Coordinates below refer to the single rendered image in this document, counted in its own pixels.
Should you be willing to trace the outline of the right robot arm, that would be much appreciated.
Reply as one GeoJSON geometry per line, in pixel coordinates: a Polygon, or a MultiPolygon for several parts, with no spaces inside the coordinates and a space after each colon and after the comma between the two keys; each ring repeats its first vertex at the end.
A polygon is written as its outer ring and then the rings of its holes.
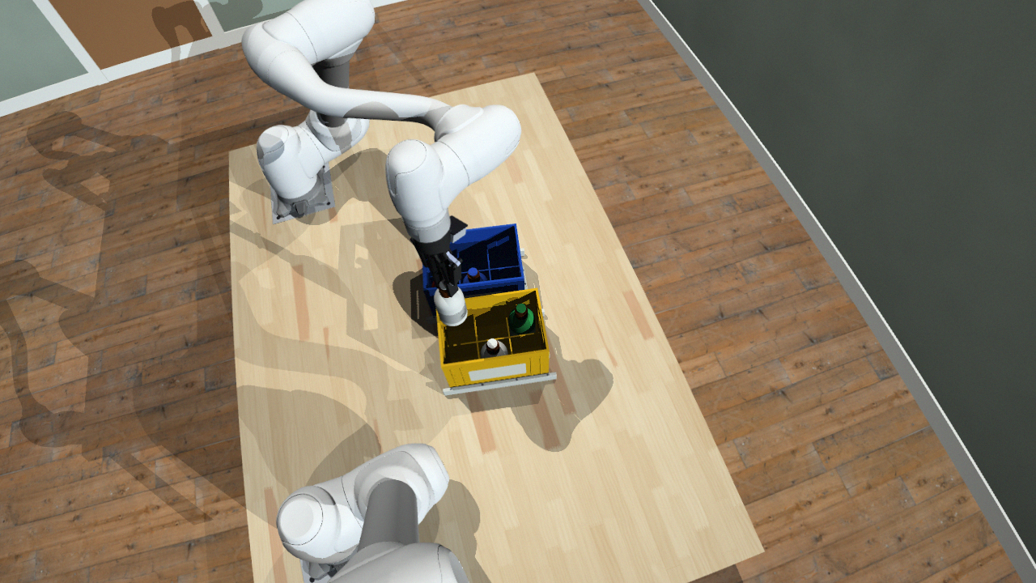
{"type": "Polygon", "coordinates": [[[291,493],[275,526],[311,578],[337,571],[327,583],[469,583],[448,547],[419,542],[418,524],[448,480],[434,447],[401,445],[291,493]]]}

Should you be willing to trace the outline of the blue bottle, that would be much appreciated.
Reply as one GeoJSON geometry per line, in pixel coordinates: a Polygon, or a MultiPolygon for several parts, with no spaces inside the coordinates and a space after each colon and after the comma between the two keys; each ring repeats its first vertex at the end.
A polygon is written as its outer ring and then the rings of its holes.
{"type": "Polygon", "coordinates": [[[487,276],[482,275],[480,270],[477,270],[476,268],[470,268],[469,273],[467,273],[467,275],[464,276],[463,279],[463,283],[482,282],[482,281],[488,281],[487,276]]]}

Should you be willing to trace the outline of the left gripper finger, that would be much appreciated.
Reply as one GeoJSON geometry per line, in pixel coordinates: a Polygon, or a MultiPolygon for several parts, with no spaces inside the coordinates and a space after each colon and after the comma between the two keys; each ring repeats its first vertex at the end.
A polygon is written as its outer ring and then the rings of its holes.
{"type": "MultiPolygon", "coordinates": [[[[418,249],[418,246],[415,246],[414,238],[413,237],[410,238],[410,242],[412,242],[412,245],[414,245],[414,247],[418,249]]],[[[431,271],[431,275],[433,276],[434,282],[435,282],[435,287],[438,288],[438,283],[441,280],[444,279],[443,272],[441,272],[439,266],[436,265],[436,263],[435,263],[435,261],[434,261],[434,259],[432,258],[431,255],[428,255],[428,254],[425,254],[425,253],[421,253],[421,252],[419,252],[419,250],[418,250],[418,255],[419,255],[419,259],[421,259],[422,263],[424,263],[425,268],[429,268],[429,270],[431,271]],[[428,261],[427,261],[427,259],[428,259],[428,261]]]]}
{"type": "Polygon", "coordinates": [[[452,298],[452,296],[454,296],[456,294],[456,291],[458,291],[458,287],[456,286],[456,282],[459,282],[461,280],[461,263],[463,261],[462,261],[461,257],[456,258],[456,257],[452,256],[450,254],[450,252],[448,252],[447,255],[448,255],[448,259],[447,259],[447,261],[443,261],[443,262],[441,262],[439,260],[437,254],[436,255],[431,255],[431,256],[432,256],[432,258],[435,259],[436,265],[438,265],[439,268],[443,271],[443,276],[445,279],[444,285],[445,285],[445,287],[448,289],[448,295],[451,296],[451,298],[452,298]],[[448,263],[450,263],[450,265],[448,263]],[[451,282],[450,282],[450,280],[451,280],[451,282]]]}

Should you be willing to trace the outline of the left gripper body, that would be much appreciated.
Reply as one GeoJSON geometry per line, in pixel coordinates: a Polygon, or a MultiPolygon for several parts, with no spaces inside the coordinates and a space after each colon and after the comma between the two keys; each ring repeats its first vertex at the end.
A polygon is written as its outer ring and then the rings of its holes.
{"type": "Polygon", "coordinates": [[[428,255],[436,255],[437,254],[438,258],[439,258],[439,260],[441,262],[447,261],[447,259],[448,259],[447,253],[448,252],[450,252],[450,254],[452,254],[452,250],[450,249],[450,242],[451,242],[450,230],[448,230],[448,232],[445,233],[445,235],[443,237],[441,237],[440,240],[437,240],[436,242],[421,243],[421,242],[418,242],[418,240],[414,239],[414,243],[415,243],[415,246],[418,246],[419,252],[425,253],[425,254],[428,254],[428,255]]]}

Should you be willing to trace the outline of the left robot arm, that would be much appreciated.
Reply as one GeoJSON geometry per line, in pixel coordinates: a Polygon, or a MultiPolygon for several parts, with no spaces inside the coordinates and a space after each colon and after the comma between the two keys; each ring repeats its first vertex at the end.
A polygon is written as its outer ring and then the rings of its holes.
{"type": "Polygon", "coordinates": [[[418,122],[435,130],[435,143],[407,139],[391,149],[388,195],[418,242],[436,242],[450,230],[454,243],[469,225],[448,207],[513,154],[520,121],[503,104],[452,107],[432,97],[348,89],[351,57],[374,22],[370,0],[303,0],[244,31],[249,67],[310,109],[299,126],[274,126],[257,140],[257,159],[278,197],[277,214],[307,215],[310,207],[327,204],[323,165],[358,144],[369,119],[418,122]]]}

